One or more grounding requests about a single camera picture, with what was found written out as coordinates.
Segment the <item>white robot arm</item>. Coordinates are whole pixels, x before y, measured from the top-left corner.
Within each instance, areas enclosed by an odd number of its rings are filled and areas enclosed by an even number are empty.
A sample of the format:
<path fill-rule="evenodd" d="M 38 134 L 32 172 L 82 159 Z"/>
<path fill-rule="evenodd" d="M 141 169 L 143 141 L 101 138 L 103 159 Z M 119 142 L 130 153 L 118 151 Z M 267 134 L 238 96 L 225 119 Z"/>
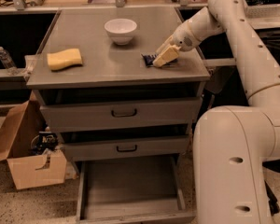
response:
<path fill-rule="evenodd" d="M 265 161 L 280 160 L 280 65 L 245 17 L 245 0 L 208 0 L 158 48 L 161 67 L 226 34 L 248 101 L 206 111 L 193 137 L 198 224 L 274 224 Z"/>

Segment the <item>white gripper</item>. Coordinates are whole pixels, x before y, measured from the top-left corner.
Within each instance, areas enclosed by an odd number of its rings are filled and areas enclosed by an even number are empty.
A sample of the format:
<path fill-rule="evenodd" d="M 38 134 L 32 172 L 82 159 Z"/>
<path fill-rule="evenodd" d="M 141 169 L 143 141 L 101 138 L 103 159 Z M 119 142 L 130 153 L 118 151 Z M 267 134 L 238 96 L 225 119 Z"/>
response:
<path fill-rule="evenodd" d="M 153 61 L 155 67 L 162 67 L 173 61 L 179 56 L 179 51 L 190 51 L 201 44 L 201 40 L 195 36 L 191 25 L 191 20 L 184 21 L 156 49 L 159 55 Z"/>

